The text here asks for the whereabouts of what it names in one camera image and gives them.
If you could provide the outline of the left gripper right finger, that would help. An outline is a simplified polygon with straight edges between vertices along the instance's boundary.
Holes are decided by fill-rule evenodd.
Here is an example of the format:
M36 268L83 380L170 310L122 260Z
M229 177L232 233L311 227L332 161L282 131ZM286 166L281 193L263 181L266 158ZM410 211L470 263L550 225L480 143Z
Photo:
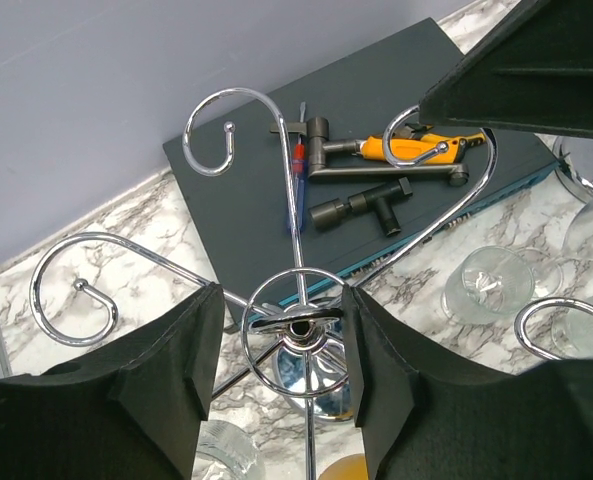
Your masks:
M593 479L593 360L507 374L342 293L354 421L373 479Z

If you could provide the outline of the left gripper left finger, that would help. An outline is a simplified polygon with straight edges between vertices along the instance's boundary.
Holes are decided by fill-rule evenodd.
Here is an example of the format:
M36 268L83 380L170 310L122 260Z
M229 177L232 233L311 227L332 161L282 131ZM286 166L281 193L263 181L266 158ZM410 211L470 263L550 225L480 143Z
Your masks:
M87 354L0 379L0 479L190 478L224 309L210 284Z

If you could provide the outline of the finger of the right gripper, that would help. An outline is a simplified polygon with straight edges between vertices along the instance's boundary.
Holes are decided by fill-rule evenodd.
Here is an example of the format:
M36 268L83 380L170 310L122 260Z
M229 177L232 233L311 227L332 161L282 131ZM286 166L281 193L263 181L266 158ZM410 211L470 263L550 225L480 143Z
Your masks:
M419 107L427 124L593 139L593 1L519 2Z

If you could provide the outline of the clear wine glass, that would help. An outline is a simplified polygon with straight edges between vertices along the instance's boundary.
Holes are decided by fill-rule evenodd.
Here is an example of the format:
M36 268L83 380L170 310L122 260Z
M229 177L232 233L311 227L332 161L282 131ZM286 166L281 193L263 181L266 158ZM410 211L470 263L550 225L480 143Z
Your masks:
M250 435L224 421L200 428L193 479L265 479L265 462Z

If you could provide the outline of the ribbed clear glass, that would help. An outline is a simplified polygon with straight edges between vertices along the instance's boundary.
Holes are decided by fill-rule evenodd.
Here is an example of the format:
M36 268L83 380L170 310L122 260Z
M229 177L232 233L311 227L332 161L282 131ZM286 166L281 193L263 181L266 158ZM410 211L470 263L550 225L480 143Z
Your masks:
M441 295L447 317L464 325L487 325L514 317L530 301L556 293L561 265L532 248L481 247L449 276Z

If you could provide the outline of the yellow plastic wine glass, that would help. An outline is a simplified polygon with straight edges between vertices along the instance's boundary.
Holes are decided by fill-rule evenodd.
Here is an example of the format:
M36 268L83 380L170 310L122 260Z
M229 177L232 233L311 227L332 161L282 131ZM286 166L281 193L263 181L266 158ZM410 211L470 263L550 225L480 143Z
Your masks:
M340 458L330 464L319 480L368 480L366 458L363 453Z

